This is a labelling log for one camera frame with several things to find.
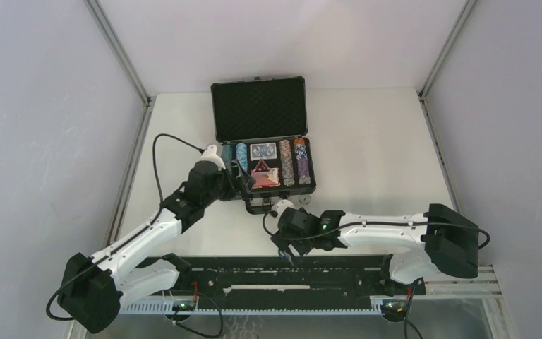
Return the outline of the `red triangular dealer button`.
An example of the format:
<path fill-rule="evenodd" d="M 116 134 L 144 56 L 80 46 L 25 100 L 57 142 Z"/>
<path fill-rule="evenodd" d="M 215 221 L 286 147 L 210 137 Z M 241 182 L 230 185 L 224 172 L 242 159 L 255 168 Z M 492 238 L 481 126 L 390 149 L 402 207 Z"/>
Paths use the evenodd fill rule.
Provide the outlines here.
<path fill-rule="evenodd" d="M 252 169 L 252 173 L 270 172 L 271 168 L 264 160 L 259 160 L 256 166 Z"/>

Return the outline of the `red playing card deck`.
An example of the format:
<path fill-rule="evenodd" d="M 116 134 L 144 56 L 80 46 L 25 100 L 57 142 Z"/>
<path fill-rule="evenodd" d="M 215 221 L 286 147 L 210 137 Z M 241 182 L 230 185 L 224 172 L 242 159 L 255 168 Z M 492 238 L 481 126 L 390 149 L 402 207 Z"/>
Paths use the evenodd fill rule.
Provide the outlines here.
<path fill-rule="evenodd" d="M 255 180 L 254 189 L 272 188 L 281 185 L 279 170 L 277 168 L 272 168 L 264 172 L 252 172 L 251 176 Z"/>

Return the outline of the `white poker chip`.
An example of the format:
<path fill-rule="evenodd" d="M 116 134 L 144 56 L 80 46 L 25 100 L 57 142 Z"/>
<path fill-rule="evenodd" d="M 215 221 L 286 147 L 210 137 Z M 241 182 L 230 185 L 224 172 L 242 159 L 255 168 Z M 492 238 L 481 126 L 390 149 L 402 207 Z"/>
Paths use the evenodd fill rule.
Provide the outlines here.
<path fill-rule="evenodd" d="M 311 196 L 309 194 L 301 194 L 299 196 L 299 203 L 301 205 L 308 205 L 311 202 Z"/>

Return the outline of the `blue playing card deck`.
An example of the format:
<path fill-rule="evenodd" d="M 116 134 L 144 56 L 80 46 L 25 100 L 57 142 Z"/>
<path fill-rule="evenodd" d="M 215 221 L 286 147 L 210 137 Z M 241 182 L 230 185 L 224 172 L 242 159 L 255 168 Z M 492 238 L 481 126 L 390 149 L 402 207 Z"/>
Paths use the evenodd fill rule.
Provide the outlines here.
<path fill-rule="evenodd" d="M 254 143 L 249 145 L 250 159 L 254 160 L 275 160 L 277 159 L 276 143 Z"/>

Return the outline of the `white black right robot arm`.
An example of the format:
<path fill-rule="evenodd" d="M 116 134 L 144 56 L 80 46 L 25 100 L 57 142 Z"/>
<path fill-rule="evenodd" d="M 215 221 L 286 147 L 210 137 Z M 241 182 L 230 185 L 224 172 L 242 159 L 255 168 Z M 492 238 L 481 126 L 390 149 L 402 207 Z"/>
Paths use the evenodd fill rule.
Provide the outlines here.
<path fill-rule="evenodd" d="M 478 253 L 490 235 L 476 223 L 438 203 L 428 211 L 403 216 L 359 215 L 326 210 L 320 216 L 281 200 L 266 212 L 277 221 L 270 239 L 291 258 L 314 249 L 332 251 L 358 246 L 397 248 L 382 264 L 381 288 L 397 294 L 407 285 L 435 273 L 453 278 L 478 277 Z"/>

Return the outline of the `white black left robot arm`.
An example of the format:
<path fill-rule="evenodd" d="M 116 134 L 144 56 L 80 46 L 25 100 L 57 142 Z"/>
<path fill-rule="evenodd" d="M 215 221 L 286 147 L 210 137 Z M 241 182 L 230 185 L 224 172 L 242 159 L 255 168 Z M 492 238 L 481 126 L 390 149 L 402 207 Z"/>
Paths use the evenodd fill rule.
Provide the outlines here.
<path fill-rule="evenodd" d="M 193 283 L 187 270 L 165 258 L 146 267 L 142 262 L 202 219 L 215 201 L 249 194 L 254 184 L 237 161 L 231 162 L 231 169 L 221 160 L 198 161 L 187 180 L 141 226 L 90 256 L 77 253 L 67 261 L 46 315 L 55 321 L 77 321 L 88 332 L 99 333 L 124 307 L 154 292 L 186 293 Z"/>

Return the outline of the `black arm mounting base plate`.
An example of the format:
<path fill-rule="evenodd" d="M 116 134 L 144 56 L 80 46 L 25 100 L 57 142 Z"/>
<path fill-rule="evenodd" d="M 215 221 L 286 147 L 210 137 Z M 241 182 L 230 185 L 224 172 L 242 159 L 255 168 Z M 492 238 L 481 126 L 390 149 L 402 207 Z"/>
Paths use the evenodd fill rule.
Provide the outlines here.
<path fill-rule="evenodd" d="M 427 295 L 426 280 L 413 287 L 387 277 L 385 256 L 184 258 L 174 285 L 157 287 L 121 309 L 124 314 L 382 314 L 398 309 L 409 293 Z"/>

